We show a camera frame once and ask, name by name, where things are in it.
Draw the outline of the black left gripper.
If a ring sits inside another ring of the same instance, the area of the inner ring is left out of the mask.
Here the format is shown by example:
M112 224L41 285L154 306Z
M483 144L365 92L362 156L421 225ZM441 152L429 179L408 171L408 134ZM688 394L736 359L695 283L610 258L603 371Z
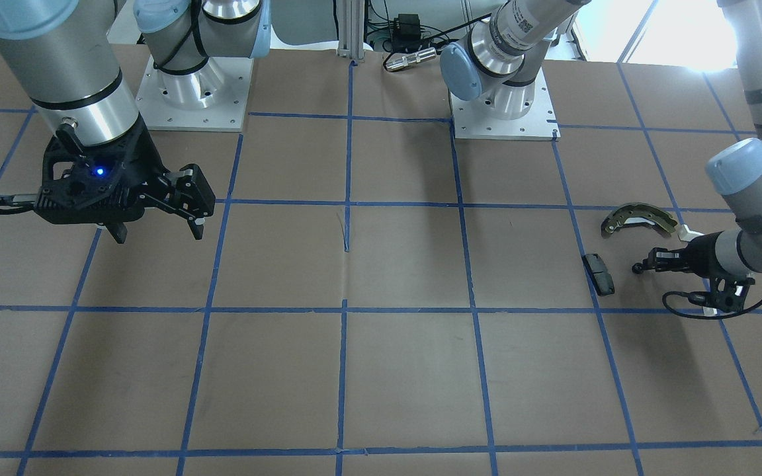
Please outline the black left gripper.
M701 278L711 278L719 268L716 258L718 238L719 235L698 236L686 247L677 250L653 248L643 259L643 272L692 273Z

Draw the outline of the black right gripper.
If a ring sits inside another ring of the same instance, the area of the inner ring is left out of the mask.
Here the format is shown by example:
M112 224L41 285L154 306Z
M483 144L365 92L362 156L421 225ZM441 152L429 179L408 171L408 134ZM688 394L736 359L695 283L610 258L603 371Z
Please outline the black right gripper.
M76 133L73 124L58 124L44 152L34 213L54 225L103 223L124 244L124 222L142 217L150 196L154 207L187 221L194 240L203 239L216 195L199 165L169 173L142 122L99 145L85 145Z

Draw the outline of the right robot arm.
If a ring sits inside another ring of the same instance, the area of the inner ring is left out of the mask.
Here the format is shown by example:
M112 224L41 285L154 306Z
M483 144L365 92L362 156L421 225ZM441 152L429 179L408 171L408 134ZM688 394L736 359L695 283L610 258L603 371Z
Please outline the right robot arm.
M0 215L94 223L118 243L149 208L177 215L196 240L216 195L196 163L173 172L150 127L223 132L243 123L251 63L271 48L269 1L136 1L151 55L137 93L108 41L115 1L0 1L0 54L54 135L40 186L0 197Z

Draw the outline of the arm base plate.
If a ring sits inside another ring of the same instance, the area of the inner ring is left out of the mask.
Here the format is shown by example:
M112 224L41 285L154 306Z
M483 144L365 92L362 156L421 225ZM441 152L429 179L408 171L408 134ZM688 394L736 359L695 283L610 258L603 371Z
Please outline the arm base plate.
M499 85L474 100L453 94L448 99L458 139L553 141L562 136L542 70L525 87Z
M190 75L156 70L152 61L136 94L152 132L242 132L255 61L209 58Z

